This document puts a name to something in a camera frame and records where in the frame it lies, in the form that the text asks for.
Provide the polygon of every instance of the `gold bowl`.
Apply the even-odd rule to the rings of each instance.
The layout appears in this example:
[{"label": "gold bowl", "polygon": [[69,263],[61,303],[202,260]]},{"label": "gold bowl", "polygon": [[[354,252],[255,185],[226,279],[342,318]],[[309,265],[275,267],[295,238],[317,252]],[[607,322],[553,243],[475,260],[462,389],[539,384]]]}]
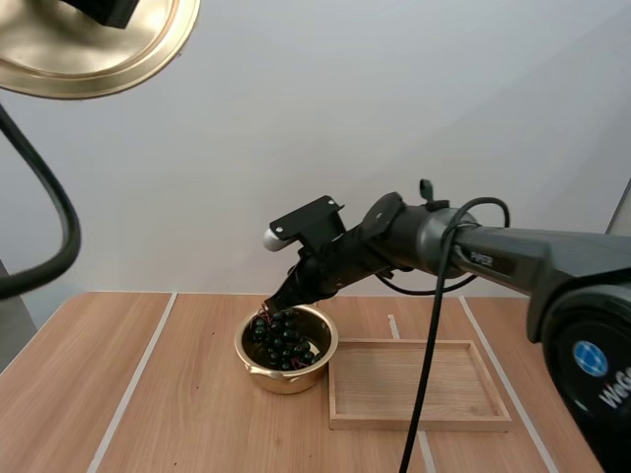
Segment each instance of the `gold bowl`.
[{"label": "gold bowl", "polygon": [[250,337],[251,321],[258,312],[246,317],[235,335],[235,348],[247,373],[263,389],[277,394],[295,394],[316,384],[324,375],[326,364],[335,353],[339,340],[335,324],[326,313],[309,305],[297,305],[292,309],[297,312],[295,320],[298,329],[311,344],[312,352],[321,354],[320,360],[310,367],[291,372],[265,367],[265,349],[252,342]]}]

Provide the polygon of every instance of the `black bead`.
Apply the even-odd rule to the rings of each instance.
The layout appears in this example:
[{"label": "black bead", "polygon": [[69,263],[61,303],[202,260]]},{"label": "black bead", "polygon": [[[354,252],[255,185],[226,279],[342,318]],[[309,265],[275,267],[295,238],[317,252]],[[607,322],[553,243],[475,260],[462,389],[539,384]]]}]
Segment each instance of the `black bead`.
[{"label": "black bead", "polygon": [[275,333],[282,332],[283,331],[283,322],[273,321],[271,323],[271,325],[269,326],[269,328],[271,328],[272,332],[275,332]]},{"label": "black bead", "polygon": [[262,341],[265,338],[266,333],[267,332],[265,331],[263,327],[256,327],[254,329],[254,340],[257,342]]}]

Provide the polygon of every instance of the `wooden table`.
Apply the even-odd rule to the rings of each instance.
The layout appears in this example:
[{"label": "wooden table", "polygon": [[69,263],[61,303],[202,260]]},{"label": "wooden table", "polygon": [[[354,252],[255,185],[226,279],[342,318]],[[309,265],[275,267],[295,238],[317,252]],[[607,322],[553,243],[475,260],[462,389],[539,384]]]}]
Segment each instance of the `wooden table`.
[{"label": "wooden table", "polygon": [[[326,381],[294,396],[250,382],[233,335],[261,299],[88,293],[67,302],[0,374],[0,471],[397,471],[405,433],[330,431]],[[599,471],[526,339],[526,304],[445,300],[439,338],[474,341],[515,422],[508,433],[420,433],[410,472]],[[418,339],[431,305],[319,303],[341,337]]]}]

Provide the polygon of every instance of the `black hose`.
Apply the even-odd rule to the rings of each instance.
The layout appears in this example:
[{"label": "black hose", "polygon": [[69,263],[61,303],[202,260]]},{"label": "black hose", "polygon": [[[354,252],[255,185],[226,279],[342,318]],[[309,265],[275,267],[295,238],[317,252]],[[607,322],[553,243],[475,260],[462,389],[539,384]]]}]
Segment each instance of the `black hose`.
[{"label": "black hose", "polygon": [[504,226],[509,227],[511,224],[511,215],[508,206],[500,199],[495,197],[478,197],[477,199],[470,200],[462,207],[460,207],[454,216],[450,219],[450,223],[445,230],[445,238],[443,240],[443,254],[441,256],[441,264],[438,270],[438,278],[436,280],[436,291],[434,297],[434,306],[432,307],[432,318],[430,321],[430,330],[427,337],[427,348],[425,349],[425,358],[423,359],[423,369],[421,371],[421,378],[418,383],[418,391],[416,392],[416,400],[414,401],[414,409],[412,410],[412,419],[410,420],[410,428],[407,431],[407,439],[405,441],[405,449],[403,450],[403,456],[401,457],[401,465],[399,467],[399,473],[406,473],[407,467],[412,457],[412,450],[414,449],[414,439],[416,438],[416,431],[418,430],[418,423],[421,419],[421,410],[423,409],[423,401],[425,400],[425,392],[427,391],[427,381],[430,377],[430,367],[432,365],[432,357],[434,356],[434,346],[436,345],[436,335],[438,333],[438,322],[441,316],[441,307],[443,304],[443,293],[445,292],[445,280],[447,276],[447,270],[450,264],[450,258],[452,256],[452,249],[454,246],[454,238],[456,237],[456,228],[459,221],[464,217],[467,211],[476,205],[481,204],[495,204],[498,205],[504,212]]},{"label": "black hose", "polygon": [[0,130],[33,170],[48,193],[59,215],[62,232],[61,247],[48,261],[35,268],[0,278],[0,300],[3,300],[43,286],[65,273],[79,254],[81,229],[79,217],[63,187],[2,104]]}]

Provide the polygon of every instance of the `white line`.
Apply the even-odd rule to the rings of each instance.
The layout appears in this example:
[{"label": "white line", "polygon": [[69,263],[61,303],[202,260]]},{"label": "white line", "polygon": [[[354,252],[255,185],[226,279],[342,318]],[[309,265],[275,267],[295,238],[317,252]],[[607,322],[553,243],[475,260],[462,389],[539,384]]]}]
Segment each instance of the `white line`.
[{"label": "white line", "polygon": [[151,357],[154,348],[156,347],[156,343],[158,343],[158,339],[160,338],[160,334],[162,333],[163,328],[165,328],[165,324],[167,323],[167,319],[169,318],[169,314],[171,313],[171,309],[174,306],[175,299],[177,298],[177,293],[172,293],[171,298],[169,299],[169,303],[165,307],[165,311],[160,317],[160,321],[158,322],[158,326],[154,331],[151,340],[149,340],[149,344],[145,349],[145,353],[143,354],[138,366],[136,367],[136,371],[134,372],[134,376],[131,377],[129,381],[129,385],[127,386],[127,390],[122,395],[120,402],[118,403],[118,407],[116,408],[116,412],[114,412],[113,417],[111,418],[111,422],[105,431],[105,435],[101,440],[101,444],[99,448],[97,448],[97,452],[95,453],[94,458],[92,459],[92,463],[90,463],[90,467],[88,468],[88,473],[97,473],[99,466],[101,465],[101,460],[109,447],[109,443],[111,439],[114,437],[114,433],[118,428],[118,424],[120,424],[120,420],[122,419],[122,415],[125,413],[125,409],[127,409],[127,404],[129,404],[129,400],[131,399],[136,386],[138,385],[138,381],[140,380],[140,376],[142,375],[142,371],[147,366],[147,362],[149,362],[149,357]]},{"label": "white line", "polygon": [[556,465],[554,464],[554,460],[552,460],[552,457],[550,456],[548,449],[543,444],[543,440],[541,440],[541,437],[537,433],[536,428],[532,424],[532,421],[530,420],[530,417],[528,416],[526,409],[524,408],[524,405],[522,404],[522,401],[520,401],[520,398],[518,397],[517,392],[515,392],[515,389],[511,385],[511,382],[506,376],[506,373],[502,369],[502,365],[500,365],[500,361],[495,356],[495,352],[493,352],[493,349],[491,348],[489,341],[484,336],[484,333],[482,332],[482,329],[478,325],[477,320],[475,320],[475,317],[473,316],[473,312],[471,311],[469,304],[466,303],[464,296],[460,296],[459,299],[460,299],[460,304],[462,305],[462,308],[464,309],[464,313],[466,313],[466,316],[469,318],[469,322],[471,322],[471,325],[473,325],[473,328],[475,329],[475,332],[477,333],[477,336],[480,339],[480,342],[482,343],[484,350],[486,350],[486,353],[489,356],[489,359],[491,359],[491,363],[493,364],[493,367],[495,367],[495,371],[499,375],[500,379],[502,379],[502,383],[504,384],[504,387],[509,393],[511,400],[513,401],[513,404],[515,404],[515,407],[517,408],[517,412],[522,418],[522,422],[524,422],[524,425],[526,426],[526,429],[528,430],[528,433],[530,434],[530,438],[532,439],[534,446],[536,446],[536,449],[539,451],[539,454],[541,455],[541,459],[543,460],[543,463],[545,463],[545,466],[547,467],[550,473],[559,473],[559,470],[556,468]]},{"label": "white line", "polygon": [[[394,315],[390,314],[387,319],[390,324],[390,332],[392,332],[392,338],[396,340],[400,339],[401,336],[398,333],[398,327],[396,326]],[[423,461],[425,462],[425,472],[436,473],[436,465],[434,464],[434,457],[432,456],[430,443],[427,440],[427,434],[425,434],[425,431],[418,431],[416,433],[416,437],[418,438],[418,444],[421,447],[421,456],[423,457]]]}]

